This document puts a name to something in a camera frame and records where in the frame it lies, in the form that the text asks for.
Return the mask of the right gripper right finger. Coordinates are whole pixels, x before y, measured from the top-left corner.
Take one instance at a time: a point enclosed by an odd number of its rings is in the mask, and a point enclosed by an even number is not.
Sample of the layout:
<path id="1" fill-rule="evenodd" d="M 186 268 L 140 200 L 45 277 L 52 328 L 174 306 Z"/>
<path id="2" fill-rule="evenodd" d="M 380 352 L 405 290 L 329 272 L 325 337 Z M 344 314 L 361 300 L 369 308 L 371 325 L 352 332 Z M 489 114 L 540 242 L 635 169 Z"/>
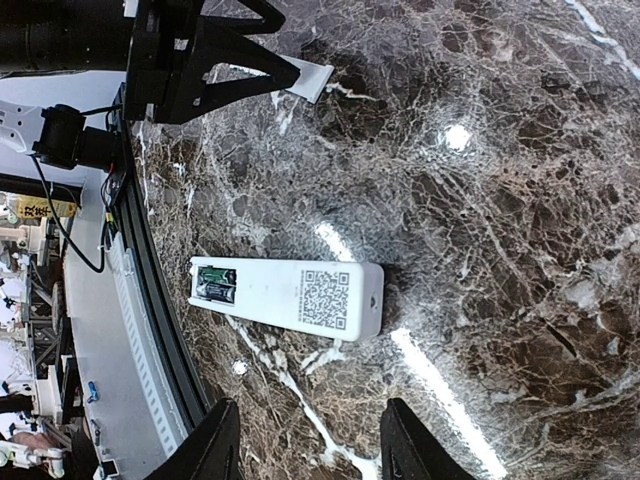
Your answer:
<path id="1" fill-rule="evenodd" d="M 474 480 L 401 398 L 391 398 L 380 420 L 382 478 Z"/>

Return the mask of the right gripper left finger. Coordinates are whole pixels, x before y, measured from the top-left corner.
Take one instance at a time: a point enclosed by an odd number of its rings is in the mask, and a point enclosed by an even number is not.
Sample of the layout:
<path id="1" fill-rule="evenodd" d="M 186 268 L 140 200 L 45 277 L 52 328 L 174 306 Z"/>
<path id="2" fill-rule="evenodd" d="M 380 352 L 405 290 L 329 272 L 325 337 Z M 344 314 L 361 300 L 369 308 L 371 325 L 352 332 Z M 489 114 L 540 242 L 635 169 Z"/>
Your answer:
<path id="1" fill-rule="evenodd" d="M 167 460 L 168 479 L 238 479 L 240 418 L 223 398 Z"/>

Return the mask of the black AAA battery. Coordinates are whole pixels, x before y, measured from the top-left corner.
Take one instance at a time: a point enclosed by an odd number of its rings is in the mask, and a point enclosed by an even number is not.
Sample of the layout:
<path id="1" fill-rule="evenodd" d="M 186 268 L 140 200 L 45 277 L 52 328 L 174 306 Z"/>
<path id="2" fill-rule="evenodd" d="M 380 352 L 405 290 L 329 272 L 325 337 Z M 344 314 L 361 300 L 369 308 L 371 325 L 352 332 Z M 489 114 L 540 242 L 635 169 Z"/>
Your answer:
<path id="1" fill-rule="evenodd" d="M 233 304 L 235 302 L 236 287 L 232 285 L 205 282 L 196 287 L 198 298 Z"/>

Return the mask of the green AAA battery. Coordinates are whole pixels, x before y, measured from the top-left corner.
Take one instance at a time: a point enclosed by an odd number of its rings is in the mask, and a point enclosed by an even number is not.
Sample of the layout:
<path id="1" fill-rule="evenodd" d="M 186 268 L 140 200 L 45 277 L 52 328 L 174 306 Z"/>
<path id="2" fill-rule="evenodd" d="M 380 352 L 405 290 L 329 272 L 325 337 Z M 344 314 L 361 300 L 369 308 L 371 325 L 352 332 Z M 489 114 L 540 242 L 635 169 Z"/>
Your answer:
<path id="1" fill-rule="evenodd" d="M 222 285 L 235 285 L 237 274 L 234 269 L 216 268 L 213 266 L 199 266 L 198 278 L 202 282 Z"/>

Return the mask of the white battery cover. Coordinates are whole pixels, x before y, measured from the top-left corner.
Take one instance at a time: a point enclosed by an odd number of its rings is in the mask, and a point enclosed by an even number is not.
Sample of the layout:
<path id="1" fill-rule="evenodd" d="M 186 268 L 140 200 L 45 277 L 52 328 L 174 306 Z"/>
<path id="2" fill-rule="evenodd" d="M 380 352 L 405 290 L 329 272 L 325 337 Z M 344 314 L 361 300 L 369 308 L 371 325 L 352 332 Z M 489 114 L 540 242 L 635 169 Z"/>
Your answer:
<path id="1" fill-rule="evenodd" d="M 334 72 L 332 65 L 320 65 L 294 57 L 283 55 L 282 58 L 300 70 L 300 76 L 287 92 L 315 104 Z"/>

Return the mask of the white remote control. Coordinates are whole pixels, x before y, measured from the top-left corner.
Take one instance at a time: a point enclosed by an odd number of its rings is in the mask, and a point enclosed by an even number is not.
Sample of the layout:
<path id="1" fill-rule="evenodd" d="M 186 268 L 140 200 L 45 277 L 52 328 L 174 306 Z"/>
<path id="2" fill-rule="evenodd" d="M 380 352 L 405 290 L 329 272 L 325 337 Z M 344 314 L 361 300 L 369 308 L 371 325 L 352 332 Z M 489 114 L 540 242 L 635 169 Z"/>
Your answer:
<path id="1" fill-rule="evenodd" d="M 234 269 L 233 304 L 197 297 L 199 266 Z M 355 342 L 382 327 L 384 270 L 374 263 L 196 256 L 189 303 L 305 334 Z"/>

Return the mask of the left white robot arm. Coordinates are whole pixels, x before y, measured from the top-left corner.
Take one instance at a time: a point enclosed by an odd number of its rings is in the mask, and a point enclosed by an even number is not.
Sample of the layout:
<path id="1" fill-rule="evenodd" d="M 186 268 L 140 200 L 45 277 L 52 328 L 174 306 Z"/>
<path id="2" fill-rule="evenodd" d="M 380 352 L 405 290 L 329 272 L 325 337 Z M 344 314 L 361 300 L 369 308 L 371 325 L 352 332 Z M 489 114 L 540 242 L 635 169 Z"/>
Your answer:
<path id="1" fill-rule="evenodd" d="M 1 71 L 28 76 L 85 70 L 126 75 L 123 113 L 181 125 L 244 98 L 284 90 L 294 64 L 252 41 L 273 34 L 284 15 L 246 1 L 252 18 L 208 16 L 200 1 L 4 1 Z"/>

